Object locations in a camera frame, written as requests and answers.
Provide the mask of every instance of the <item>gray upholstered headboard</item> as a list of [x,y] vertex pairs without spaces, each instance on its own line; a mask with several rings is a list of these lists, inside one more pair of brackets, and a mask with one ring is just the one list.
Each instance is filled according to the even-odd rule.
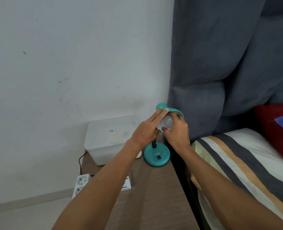
[[168,106],[190,139],[245,127],[265,103],[283,103],[283,0],[175,0]]

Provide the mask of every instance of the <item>baseboard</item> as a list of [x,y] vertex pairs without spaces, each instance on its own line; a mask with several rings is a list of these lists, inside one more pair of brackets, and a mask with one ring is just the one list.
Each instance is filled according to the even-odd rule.
[[60,198],[70,197],[73,194],[73,190],[74,188],[64,189],[64,190],[60,190],[60,191],[56,191],[56,192],[52,192],[48,194],[39,195],[36,197],[19,199],[19,200],[7,202],[7,203],[2,203],[0,204],[0,213],[11,211],[11,210],[18,209],[21,207],[26,207],[26,206],[39,204],[39,203],[48,202],[48,201],[52,201],[52,200],[56,200]]

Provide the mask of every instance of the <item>red cushion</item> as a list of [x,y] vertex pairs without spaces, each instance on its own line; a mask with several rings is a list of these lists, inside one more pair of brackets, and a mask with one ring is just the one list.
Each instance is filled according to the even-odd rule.
[[259,105],[254,111],[268,140],[283,156],[283,128],[274,120],[283,116],[283,104]]

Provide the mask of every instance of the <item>black cable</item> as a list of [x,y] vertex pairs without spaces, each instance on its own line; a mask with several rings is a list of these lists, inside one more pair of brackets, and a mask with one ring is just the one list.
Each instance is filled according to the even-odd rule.
[[82,175],[82,166],[81,166],[81,163],[80,163],[80,159],[81,159],[83,156],[81,156],[81,157],[79,158],[80,175]]

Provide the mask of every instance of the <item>white storage container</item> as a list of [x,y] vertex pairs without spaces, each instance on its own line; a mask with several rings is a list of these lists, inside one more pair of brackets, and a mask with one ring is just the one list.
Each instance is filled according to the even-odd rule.
[[97,165],[105,165],[123,148],[138,125],[135,115],[92,121],[88,124],[84,147]]

